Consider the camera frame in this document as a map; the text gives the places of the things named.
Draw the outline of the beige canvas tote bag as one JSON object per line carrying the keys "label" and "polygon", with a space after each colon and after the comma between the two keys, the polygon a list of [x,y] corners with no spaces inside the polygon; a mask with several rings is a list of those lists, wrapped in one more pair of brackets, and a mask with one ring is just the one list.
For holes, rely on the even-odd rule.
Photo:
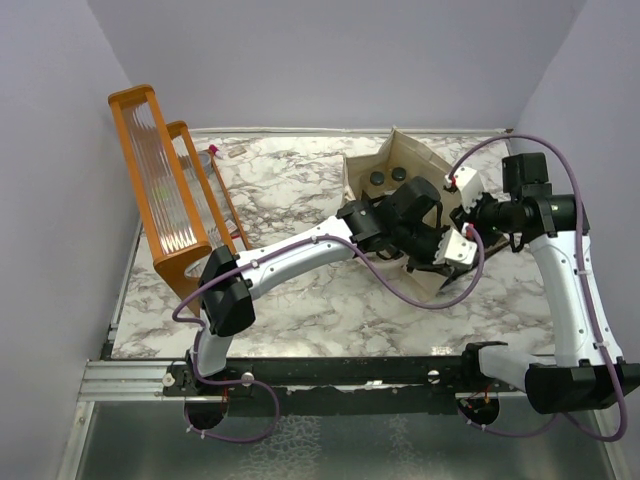
{"label": "beige canvas tote bag", "polygon": [[[403,182],[392,180],[395,167],[406,170]],[[446,230],[460,232],[449,218],[461,205],[458,192],[445,190],[450,169],[434,150],[397,129],[375,153],[343,156],[338,217],[352,229],[359,250],[377,267],[396,273],[421,302],[433,300],[439,292],[418,293],[404,266],[410,259],[433,264]],[[382,186],[370,184],[372,171],[385,174]]]}

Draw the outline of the clear bottle black cap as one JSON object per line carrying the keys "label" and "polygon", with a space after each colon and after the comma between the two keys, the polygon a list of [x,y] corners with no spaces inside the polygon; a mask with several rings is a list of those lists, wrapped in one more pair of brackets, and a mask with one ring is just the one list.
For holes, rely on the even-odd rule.
{"label": "clear bottle black cap", "polygon": [[406,176],[407,172],[403,167],[395,167],[391,171],[391,178],[395,182],[403,182]]}

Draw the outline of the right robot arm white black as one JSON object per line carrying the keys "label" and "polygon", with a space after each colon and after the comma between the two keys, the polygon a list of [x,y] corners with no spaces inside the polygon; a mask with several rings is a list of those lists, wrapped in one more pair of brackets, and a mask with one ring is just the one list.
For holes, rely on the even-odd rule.
{"label": "right robot arm white black", "polygon": [[500,380],[525,392],[541,414],[606,409],[616,401],[614,380],[624,394],[638,387],[639,366],[624,360],[608,325],[590,270],[589,224],[576,222],[574,195],[553,193],[542,153],[503,158],[502,181],[506,201],[485,191],[478,172],[458,168],[445,179],[446,190],[461,195],[450,217],[457,227],[473,225],[485,244],[508,235],[513,251],[529,248],[551,312],[554,355],[470,344],[461,383],[481,391]]}

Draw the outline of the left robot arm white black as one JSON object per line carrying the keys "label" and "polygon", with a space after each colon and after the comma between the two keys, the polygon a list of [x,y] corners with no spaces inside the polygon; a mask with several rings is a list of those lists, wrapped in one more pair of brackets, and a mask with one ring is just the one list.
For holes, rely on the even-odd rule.
{"label": "left robot arm white black", "polygon": [[442,275],[469,268],[476,243],[443,222],[439,190],[415,177],[391,193],[349,201],[310,230],[262,249],[234,254],[219,247],[199,278],[206,315],[186,382],[206,395],[220,385],[233,337],[255,321],[254,301],[276,286],[359,253],[405,261],[408,271]]}

